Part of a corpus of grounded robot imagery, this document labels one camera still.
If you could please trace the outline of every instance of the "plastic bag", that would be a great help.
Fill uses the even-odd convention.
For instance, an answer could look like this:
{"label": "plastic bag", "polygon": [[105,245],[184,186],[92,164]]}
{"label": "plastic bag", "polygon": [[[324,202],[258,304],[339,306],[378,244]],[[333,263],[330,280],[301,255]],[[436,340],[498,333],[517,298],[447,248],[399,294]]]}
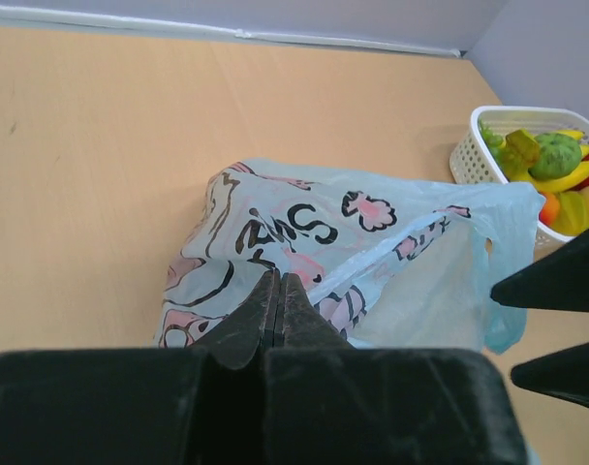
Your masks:
{"label": "plastic bag", "polygon": [[237,163],[208,182],[202,219],[168,271],[155,342],[192,344],[276,266],[297,273],[311,303],[356,346],[501,353],[522,336],[526,311],[488,294],[533,260],[542,206],[526,183]]}

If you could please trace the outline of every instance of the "wooden table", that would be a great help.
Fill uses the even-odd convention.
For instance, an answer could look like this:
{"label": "wooden table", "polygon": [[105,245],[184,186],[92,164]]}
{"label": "wooden table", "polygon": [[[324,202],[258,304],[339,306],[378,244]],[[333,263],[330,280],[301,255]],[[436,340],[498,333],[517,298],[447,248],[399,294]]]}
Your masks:
{"label": "wooden table", "polygon": [[[467,61],[0,28],[0,351],[150,343],[203,185],[244,158],[450,181]],[[589,340],[532,312],[514,364]],[[589,464],[589,411],[510,387],[544,464]]]}

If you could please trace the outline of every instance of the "banana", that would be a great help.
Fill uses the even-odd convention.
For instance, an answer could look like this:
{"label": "banana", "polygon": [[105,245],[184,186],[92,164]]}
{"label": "banana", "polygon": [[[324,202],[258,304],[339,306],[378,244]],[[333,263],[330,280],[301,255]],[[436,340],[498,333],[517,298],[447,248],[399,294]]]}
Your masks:
{"label": "banana", "polygon": [[583,139],[583,136],[585,136],[582,131],[577,131],[574,129],[560,129],[559,131],[555,132],[568,136],[569,138],[573,138],[574,140],[581,140]]}
{"label": "banana", "polygon": [[548,181],[539,181],[529,174],[529,172],[523,171],[515,176],[512,176],[510,181],[517,182],[531,182],[531,184],[539,192],[564,192],[572,189],[576,184],[580,184],[589,177],[589,161],[581,162],[573,172],[567,176],[560,177],[559,179],[550,179]]}

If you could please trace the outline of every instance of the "white wall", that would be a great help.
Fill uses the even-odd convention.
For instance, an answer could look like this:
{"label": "white wall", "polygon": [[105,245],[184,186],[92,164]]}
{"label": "white wall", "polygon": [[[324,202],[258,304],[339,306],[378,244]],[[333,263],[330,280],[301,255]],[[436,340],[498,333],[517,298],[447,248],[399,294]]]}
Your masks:
{"label": "white wall", "polygon": [[467,57],[504,104],[589,119],[589,0],[511,0]]}
{"label": "white wall", "polygon": [[468,50],[507,1],[0,0],[0,6]]}

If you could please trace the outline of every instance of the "fruit basket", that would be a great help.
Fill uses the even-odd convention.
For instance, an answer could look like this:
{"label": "fruit basket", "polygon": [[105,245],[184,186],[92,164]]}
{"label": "fruit basket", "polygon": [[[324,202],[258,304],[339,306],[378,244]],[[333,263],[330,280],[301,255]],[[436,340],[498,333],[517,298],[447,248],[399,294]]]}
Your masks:
{"label": "fruit basket", "polygon": [[[519,129],[533,134],[578,130],[583,133],[579,142],[589,145],[589,121],[573,111],[536,107],[479,107],[471,114],[469,132],[449,157],[449,168],[457,184],[509,182],[481,136],[479,121],[500,135]],[[573,238],[539,222],[536,248],[560,246]]]}

